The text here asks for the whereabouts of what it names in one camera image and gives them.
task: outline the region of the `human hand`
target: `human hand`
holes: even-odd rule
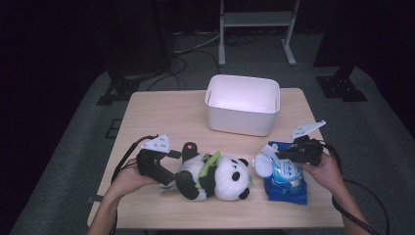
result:
[[[336,192],[339,187],[345,187],[339,166],[330,155],[322,153],[321,162],[318,166],[300,163],[297,163],[297,165],[307,171],[318,184],[332,193]]]
[[[125,195],[135,192],[143,186],[157,184],[158,182],[149,176],[141,175],[137,169],[136,159],[129,160],[125,167],[111,184],[105,197],[112,199],[122,198]]]

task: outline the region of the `human arm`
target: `human arm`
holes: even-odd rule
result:
[[[121,199],[132,192],[137,191],[143,186],[156,184],[157,181],[143,176],[138,172],[135,164],[136,160],[130,160],[127,162],[121,172],[118,174],[110,188],[104,195],[104,198],[95,213],[91,226],[87,232],[88,235],[94,234],[110,234],[113,227],[116,209]]]
[[[360,219],[362,222],[369,224],[357,202],[348,191],[340,173],[338,164],[333,157],[323,153],[319,166],[311,164],[297,165],[307,171],[317,183],[328,189],[333,194],[333,197],[338,204],[345,211]],[[348,234],[370,234],[344,214],[342,214],[342,219]]]

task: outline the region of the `panda plush toy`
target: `panda plush toy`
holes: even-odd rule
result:
[[[248,162],[233,156],[201,155],[198,146],[188,142],[182,150],[183,163],[175,174],[176,187],[189,200],[211,196],[224,201],[247,199],[251,177]]]

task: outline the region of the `panda face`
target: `panda face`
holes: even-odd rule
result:
[[[241,161],[233,156],[223,155],[219,158],[214,174],[216,197],[225,201],[233,201],[245,199],[248,196],[250,171],[247,165],[247,161]]]

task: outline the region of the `white plastic bin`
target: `white plastic bin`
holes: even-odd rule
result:
[[[216,75],[205,96],[213,130],[267,136],[280,110],[280,86],[271,79]]]

